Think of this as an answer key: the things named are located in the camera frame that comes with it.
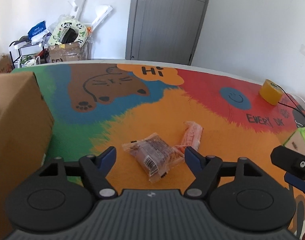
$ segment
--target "blue smiley face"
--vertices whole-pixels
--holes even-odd
[[[251,103],[248,98],[235,88],[222,88],[220,90],[220,95],[232,106],[241,109],[249,110],[251,108]]]

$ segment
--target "door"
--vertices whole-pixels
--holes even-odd
[[[206,0],[137,0],[131,59],[187,65]]]

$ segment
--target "door frame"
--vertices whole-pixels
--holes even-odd
[[[201,14],[200,23],[199,23],[199,26],[198,26],[198,29],[197,29],[197,35],[196,35],[196,38],[195,38],[194,45],[192,47],[191,57],[190,57],[188,65],[191,65],[193,56],[195,54],[198,39],[199,39],[200,32],[201,32],[201,29],[202,29],[202,25],[203,25],[204,19],[205,19],[206,10],[207,10],[207,7],[208,7],[208,2],[209,2],[209,0],[205,0],[205,5],[204,5],[204,8],[203,8],[203,11],[202,11],[202,14]],[[125,59],[129,59],[129,60],[131,60],[131,49],[132,49],[134,29],[135,29],[137,3],[138,3],[138,0],[131,0],[129,20],[128,20],[127,40],[126,40],[126,53],[125,53]]]

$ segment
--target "table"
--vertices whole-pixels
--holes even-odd
[[[184,191],[194,180],[185,163],[151,184],[123,143],[158,133],[170,146],[180,142],[185,121],[204,130],[199,152],[235,162],[248,157],[284,187],[284,172],[270,161],[305,119],[289,107],[272,106],[258,91],[260,85],[237,76],[191,66],[127,60],[96,60],[46,64],[16,69],[34,71],[55,119],[47,158],[75,161],[117,148],[117,161],[107,179],[124,188]],[[284,96],[281,101],[291,105]],[[233,178],[221,181],[226,183]],[[305,232],[305,196],[292,187],[298,211],[290,229]]]

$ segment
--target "gray ribbed surface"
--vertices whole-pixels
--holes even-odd
[[[185,199],[178,190],[125,190],[117,199],[101,201],[91,216],[70,230],[53,235],[18,230],[8,239],[296,240],[285,229],[263,235],[232,230],[215,220],[202,201]]]

